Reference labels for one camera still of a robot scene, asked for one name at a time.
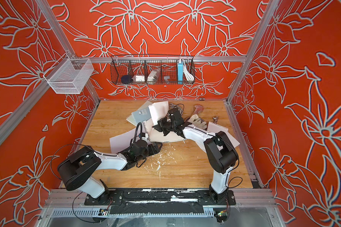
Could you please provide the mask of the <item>white sticker picture notebook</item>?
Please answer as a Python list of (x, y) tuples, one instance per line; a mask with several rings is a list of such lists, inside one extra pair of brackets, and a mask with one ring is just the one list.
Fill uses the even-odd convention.
[[(151, 119), (143, 122), (142, 132), (145, 133), (143, 140), (147, 141), (147, 144), (152, 142), (170, 143), (185, 140), (183, 137), (177, 135), (173, 131), (164, 136), (163, 132), (159, 132), (153, 128), (153, 121)], [(134, 137), (134, 133), (135, 128), (126, 133), (110, 138), (109, 142), (111, 153), (119, 153), (122, 150), (128, 148), (130, 146), (130, 141)]]

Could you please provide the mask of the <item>teal steno notes notebook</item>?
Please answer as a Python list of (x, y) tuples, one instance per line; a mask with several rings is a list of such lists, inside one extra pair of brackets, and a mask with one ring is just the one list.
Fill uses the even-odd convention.
[(139, 109), (131, 114), (132, 120), (135, 124), (142, 123), (151, 119), (151, 113), (149, 107)]

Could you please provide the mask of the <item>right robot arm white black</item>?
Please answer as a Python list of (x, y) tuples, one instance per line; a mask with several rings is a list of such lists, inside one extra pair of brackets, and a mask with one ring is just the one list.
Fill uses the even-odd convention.
[(195, 124), (184, 121), (178, 109), (171, 109), (168, 114), (152, 126), (167, 136), (170, 132), (194, 141), (206, 154), (214, 170), (209, 186), (209, 197), (215, 204), (229, 202), (229, 179), (239, 155), (224, 131), (209, 132)]

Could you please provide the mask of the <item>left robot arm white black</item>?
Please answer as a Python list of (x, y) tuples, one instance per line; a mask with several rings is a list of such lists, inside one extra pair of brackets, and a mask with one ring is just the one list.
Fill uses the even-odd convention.
[(92, 175), (97, 170), (126, 171), (141, 167), (148, 157), (160, 153), (163, 146), (161, 142), (150, 142), (146, 138), (142, 124), (138, 124), (130, 135), (119, 135), (112, 140), (110, 153), (101, 153), (89, 145), (83, 145), (58, 165), (58, 174), (67, 191), (80, 190), (94, 204), (111, 203), (113, 196), (107, 185)]

